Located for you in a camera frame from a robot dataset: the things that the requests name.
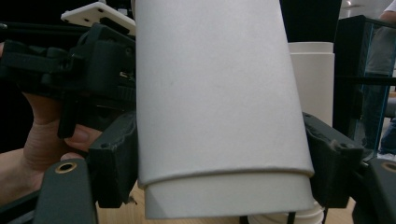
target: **white cylindrical object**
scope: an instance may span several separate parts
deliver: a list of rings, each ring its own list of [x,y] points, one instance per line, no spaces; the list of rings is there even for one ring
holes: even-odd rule
[[[312,207],[279,1],[137,1],[136,34],[147,217]]]
[[[332,126],[333,43],[289,43],[301,108]]]

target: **person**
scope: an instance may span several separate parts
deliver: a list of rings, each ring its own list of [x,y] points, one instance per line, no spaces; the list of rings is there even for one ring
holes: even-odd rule
[[[4,43],[0,44],[0,56]],[[10,203],[41,186],[45,171],[55,162],[82,158],[78,151],[87,151],[101,132],[77,125],[72,137],[57,136],[61,102],[24,93],[32,107],[34,120],[24,148],[0,154],[0,205]]]
[[[395,10],[395,2],[390,4],[381,14],[379,19],[386,22],[394,22],[391,13]],[[387,26],[375,27],[373,39],[370,44],[366,77],[391,77],[394,65],[396,30]],[[364,138],[362,144],[371,150],[378,149],[381,134],[380,123],[382,122],[384,108],[387,103],[388,86],[363,85],[363,108],[362,124],[364,126]]]
[[[396,0],[384,10],[379,17],[382,21],[396,24]],[[392,119],[381,139],[381,146],[378,150],[379,159],[396,161],[396,119]]]

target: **finger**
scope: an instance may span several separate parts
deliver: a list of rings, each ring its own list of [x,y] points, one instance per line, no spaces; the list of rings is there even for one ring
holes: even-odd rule
[[[61,116],[62,104],[60,102],[30,93],[24,93],[24,96],[32,107],[35,124],[49,124]]]
[[[67,145],[75,149],[88,151],[90,145],[100,136],[102,132],[95,129],[77,125],[73,136],[64,139]]]
[[[70,160],[70,159],[84,159],[84,157],[82,157],[81,155],[79,155],[78,153],[75,153],[75,152],[66,153],[66,154],[62,155],[62,157],[61,157],[61,161],[66,161],[66,160]]]
[[[0,43],[0,57],[3,55],[4,42]]]

